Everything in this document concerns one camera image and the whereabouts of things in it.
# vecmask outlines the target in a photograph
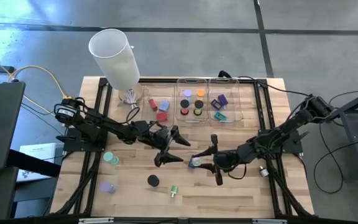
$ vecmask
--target green cylinder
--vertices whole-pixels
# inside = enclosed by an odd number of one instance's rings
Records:
[[[175,196],[178,193],[178,186],[173,185],[171,187],[171,197]]]

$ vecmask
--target clear plastic bin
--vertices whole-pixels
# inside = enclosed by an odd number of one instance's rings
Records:
[[[175,114],[178,121],[182,121],[187,124],[200,124],[208,120],[208,82],[205,79],[200,78],[179,78],[177,81],[177,97],[176,97],[176,109]],[[187,107],[188,114],[181,114],[181,105],[182,100],[188,100],[189,106]],[[195,101],[201,100],[204,103],[202,107],[202,113],[200,115],[195,115],[194,110]]]
[[[211,121],[219,123],[233,123],[243,119],[241,112],[241,102],[239,94],[239,80],[236,78],[211,78],[208,85],[208,110]],[[224,95],[227,105],[219,110],[212,106],[213,100],[221,105],[218,96]],[[226,117],[226,120],[217,119],[216,112],[220,112]]]
[[[153,99],[154,103],[157,105],[157,108],[160,108],[162,101],[169,102],[169,109],[167,112],[167,121],[159,122],[161,125],[173,126],[175,119],[175,84],[158,84],[153,83],[151,85],[144,86],[144,100],[143,100],[143,110],[142,110],[142,119],[150,122],[157,120],[157,113],[161,112],[157,109],[154,111],[149,103],[149,100]]]

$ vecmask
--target game piece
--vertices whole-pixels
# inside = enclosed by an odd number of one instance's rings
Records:
[[[185,97],[191,97],[191,90],[185,90],[183,94]]]
[[[114,194],[117,191],[117,186],[114,184],[110,184],[109,182],[103,182],[100,185],[100,190],[102,192]]]
[[[163,122],[163,121],[167,121],[167,112],[159,112],[157,113],[157,121]]]
[[[171,187],[171,197],[175,196],[178,193],[178,186],[173,185]]]
[[[260,172],[260,175],[262,177],[266,177],[268,176],[269,172],[267,171],[266,168],[262,167],[262,166],[259,166],[259,172]]]
[[[149,99],[150,106],[152,107],[153,111],[157,111],[157,105],[154,103],[153,99]]]
[[[219,101],[221,102],[221,105],[222,105],[222,106],[228,104],[227,99],[226,99],[226,97],[224,97],[223,94],[222,94],[222,95],[219,95],[219,96],[218,96],[218,99],[219,99]]]
[[[180,106],[182,108],[187,108],[187,107],[189,107],[189,105],[190,105],[190,103],[188,100],[181,100],[181,102],[180,102]]]
[[[203,100],[204,94],[205,94],[205,90],[204,90],[204,89],[199,89],[199,90],[197,90],[197,100]]]
[[[194,109],[193,113],[196,115],[196,116],[199,116],[203,113],[203,110],[202,109]]]
[[[201,100],[196,100],[194,102],[194,106],[198,109],[201,109],[204,106],[204,102],[202,102]]]
[[[225,121],[227,119],[226,116],[224,116],[222,113],[217,111],[214,116],[218,121]]]
[[[156,175],[150,175],[149,178],[147,178],[147,183],[152,187],[156,187],[160,183],[160,180]]]
[[[185,96],[185,99],[187,100],[187,101],[189,101],[189,103],[191,102],[191,90],[185,90],[184,92],[183,92],[183,94],[184,94],[184,96]]]
[[[211,102],[211,105],[212,105],[213,108],[215,108],[217,110],[220,110],[222,108],[222,105],[217,100],[213,100]]]
[[[119,162],[119,158],[117,156],[115,156],[112,152],[105,152],[103,154],[103,159],[106,162],[111,163],[112,165],[117,165]]]
[[[160,108],[159,110],[160,111],[168,111],[169,109],[169,102],[168,101],[162,101],[161,104],[160,104]]]
[[[182,108],[182,109],[180,109],[180,113],[181,113],[182,115],[187,115],[187,114],[189,113],[189,109],[187,109],[187,108]]]
[[[199,157],[194,157],[191,159],[193,166],[198,167],[201,165],[201,159]]]

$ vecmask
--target black cylinder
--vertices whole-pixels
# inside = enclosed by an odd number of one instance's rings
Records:
[[[149,178],[147,178],[147,183],[149,183],[152,187],[156,187],[160,183],[160,180],[156,175],[150,175]]]

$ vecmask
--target yellow cable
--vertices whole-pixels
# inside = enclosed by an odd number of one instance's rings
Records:
[[[43,68],[43,67],[36,66],[36,65],[28,65],[28,66],[19,68],[19,69],[17,69],[16,71],[14,71],[14,72],[12,72],[12,73],[8,72],[8,70],[6,70],[1,64],[0,64],[0,67],[9,75],[9,77],[8,77],[8,79],[7,79],[7,82],[9,82],[10,79],[15,79],[16,75],[17,75],[20,71],[22,71],[22,70],[24,70],[24,69],[26,69],[26,68],[39,68],[39,69],[45,71],[46,73],[48,73],[48,74],[53,78],[53,80],[55,80],[55,83],[56,83],[57,87],[59,87],[60,93],[62,93],[63,98],[69,98],[69,96],[67,96],[67,95],[63,92],[63,90],[62,90],[62,88],[61,88],[59,82],[58,82],[57,79],[55,78],[55,76],[54,76],[50,71],[48,71],[47,69],[45,69],[45,68]],[[47,110],[47,109],[44,108],[43,106],[41,106],[41,105],[39,105],[38,103],[34,102],[34,101],[31,100],[28,96],[24,95],[24,98],[27,99],[27,100],[28,100],[29,102],[31,102],[32,104],[34,104],[35,106],[38,106],[39,108],[43,109],[43,110],[46,111],[47,113],[50,113],[51,115],[53,115],[53,113],[52,113],[51,111]]]

